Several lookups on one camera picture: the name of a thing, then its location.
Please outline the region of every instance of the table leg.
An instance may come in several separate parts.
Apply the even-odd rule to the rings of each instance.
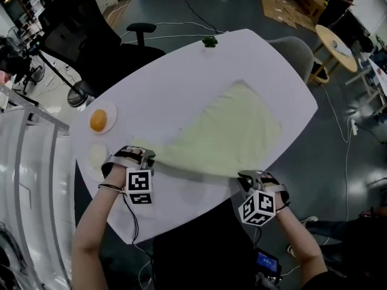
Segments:
[[[380,109],[378,109],[375,113],[374,113],[374,116],[378,115],[379,113],[381,113],[385,108],[387,108],[387,104],[383,105]]]
[[[323,64],[320,66],[320,68],[314,73],[312,74],[311,77],[309,77],[309,80],[308,80],[308,84],[310,84],[311,82],[313,82],[313,80],[317,77],[317,75],[326,67],[326,65],[328,63],[331,62],[331,60],[333,59],[333,55],[330,55],[328,57],[328,59],[326,61],[323,62]]]
[[[380,88],[376,89],[373,94],[371,94],[368,99],[366,100],[366,102],[364,102],[363,104],[361,104],[357,110],[359,111],[362,107],[366,106],[367,104],[369,104],[372,100],[374,100],[378,95],[380,94]]]
[[[358,73],[358,75],[356,75],[355,77],[353,77],[352,79],[350,79],[349,81],[347,81],[345,83],[345,86],[348,86],[349,84],[352,84],[353,82],[355,82],[356,80],[358,80],[359,78],[361,78],[361,76],[364,76],[366,74],[368,74],[370,71],[370,69],[364,69],[362,72]]]
[[[332,75],[333,71],[336,70],[337,66],[340,64],[340,62],[336,62],[333,66],[333,68],[331,68],[331,71],[329,71],[329,75]]]
[[[323,43],[321,43],[314,51],[313,51],[313,54],[316,54],[319,50],[321,50],[321,48],[324,46]]]
[[[362,76],[362,81],[363,81],[365,91],[367,92],[368,95],[371,95],[372,94],[371,88],[368,86],[368,83],[364,76]]]

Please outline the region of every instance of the light green cloth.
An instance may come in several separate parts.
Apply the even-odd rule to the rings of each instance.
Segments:
[[[208,106],[174,143],[157,146],[136,139],[133,144],[152,149],[156,162],[235,178],[241,170],[258,170],[280,134],[279,122],[259,95],[240,81]]]

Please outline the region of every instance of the cardboard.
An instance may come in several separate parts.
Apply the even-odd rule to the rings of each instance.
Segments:
[[[262,6],[268,18],[283,22],[294,29],[297,29],[296,24],[298,24],[315,32],[312,20],[294,0],[262,0]]]
[[[314,24],[319,21],[320,15],[327,7],[325,0],[299,0],[298,2],[304,8],[305,13],[312,19]]]
[[[286,10],[281,4],[278,3],[277,0],[262,0],[262,5],[266,17],[272,18],[278,22],[284,22],[293,28],[297,28],[290,14],[286,12]]]

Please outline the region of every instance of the gray chair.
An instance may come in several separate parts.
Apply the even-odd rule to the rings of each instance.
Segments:
[[[313,52],[302,40],[294,36],[267,41],[296,70],[307,83],[313,68]]]

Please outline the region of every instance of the white plate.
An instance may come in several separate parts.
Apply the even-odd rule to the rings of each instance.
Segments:
[[[85,159],[85,168],[93,181],[103,182],[101,166],[108,158],[108,155],[109,152],[103,143],[93,142],[90,144],[88,156]]]
[[[91,128],[90,128],[90,130],[92,130],[96,134],[102,134],[102,133],[105,133],[105,132],[109,131],[113,127],[113,124],[115,123],[115,120],[117,119],[117,108],[115,107],[115,105],[113,103],[111,103],[109,101],[98,102],[98,105],[95,106],[95,108],[92,111],[92,113],[90,113],[89,124],[90,124],[91,116],[98,109],[102,109],[102,110],[104,110],[106,112],[106,118],[107,118],[106,126],[100,132],[94,131]]]

